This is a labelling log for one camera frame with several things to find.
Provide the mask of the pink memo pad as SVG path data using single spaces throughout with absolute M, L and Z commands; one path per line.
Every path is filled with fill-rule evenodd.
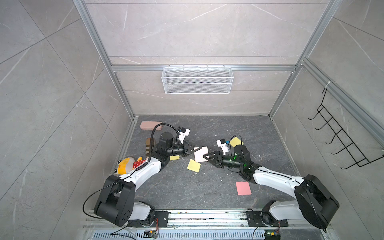
M 249 182 L 236 182 L 238 196 L 249 196 L 252 194 Z
M 199 162 L 199 163 L 207 162 L 208 160 L 205 160 L 205 159 L 203 158 L 203 155 L 204 155 L 204 154 L 207 154 L 207 153 L 208 153 L 208 147 L 202 147 L 201 150 L 199 150 L 199 151 L 195 151 L 195 152 L 194 152 L 195 161 L 196 161 L 196 162 Z

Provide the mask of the yellow torn memo page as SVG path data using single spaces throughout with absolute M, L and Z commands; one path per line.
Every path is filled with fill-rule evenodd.
M 200 171 L 200 168 L 201 168 L 201 164 L 199 162 L 196 162 L 195 160 L 190 159 L 189 164 L 187 166 L 188 170 L 198 173 Z

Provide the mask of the yellow memo pad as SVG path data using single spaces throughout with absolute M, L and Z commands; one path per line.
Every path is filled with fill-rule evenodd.
M 171 161 L 179 160 L 179 159 L 180 159 L 180 156 L 170 156 Z
M 237 145 L 242 145 L 243 142 L 241 141 L 240 138 L 238 137 L 233 137 L 231 140 L 230 140 L 230 145 L 234 148 L 236 147 Z

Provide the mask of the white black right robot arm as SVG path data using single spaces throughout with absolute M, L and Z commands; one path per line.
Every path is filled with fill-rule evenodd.
M 290 176 L 269 170 L 253 162 L 244 145 L 235 146 L 232 156 L 214 151 L 203 157 L 217 168 L 238 169 L 238 174 L 250 183 L 276 189 L 294 198 L 284 202 L 269 201 L 260 213 L 266 226 L 284 220 L 306 220 L 324 231 L 340 207 L 336 198 L 316 176 Z

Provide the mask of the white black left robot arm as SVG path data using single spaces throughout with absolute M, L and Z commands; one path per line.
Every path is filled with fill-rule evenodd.
M 144 227 L 153 224 L 156 220 L 155 208 L 135 201 L 136 190 L 162 171 L 172 156 L 187 157 L 200 149 L 185 139 L 189 135 L 189 129 L 177 129 L 174 126 L 171 126 L 173 134 L 162 133 L 155 144 L 154 134 L 161 126 L 163 123 L 157 124 L 151 132 L 148 158 L 125 174 L 109 176 L 103 187 L 96 191 L 99 197 L 91 218 L 106 220 L 118 227 L 131 222 L 139 222 Z

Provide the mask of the brown plaid cylinder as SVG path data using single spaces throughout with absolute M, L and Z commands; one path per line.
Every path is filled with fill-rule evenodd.
M 156 141 L 155 140 L 152 140 L 152 138 L 148 138 L 146 140 L 146 147 L 145 147 L 145 157 L 146 159 L 149 158 L 149 155 L 150 155 L 150 148 L 153 149 L 153 147 L 155 146 L 156 144 Z

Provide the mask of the pink eraser case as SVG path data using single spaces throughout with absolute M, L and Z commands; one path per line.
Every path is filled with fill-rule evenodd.
M 161 124 L 161 122 L 142 121 L 140 124 L 140 129 L 145 131 L 152 131 L 155 128 L 155 126 L 157 126 L 158 124 Z

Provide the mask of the yellow plush toy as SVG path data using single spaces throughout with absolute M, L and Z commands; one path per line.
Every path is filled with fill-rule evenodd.
M 137 160 L 133 157 L 127 157 L 122 161 L 118 161 L 118 166 L 114 169 L 113 173 L 115 175 L 125 175 L 132 170 L 135 170 L 143 163 L 143 158 L 139 157 Z

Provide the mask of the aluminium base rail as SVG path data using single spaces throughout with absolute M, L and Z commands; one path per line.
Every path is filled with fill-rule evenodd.
M 304 220 L 262 223 L 253 209 L 161 210 L 150 227 L 131 222 L 116 227 L 87 218 L 78 240 L 336 240 L 331 226 L 320 230 Z

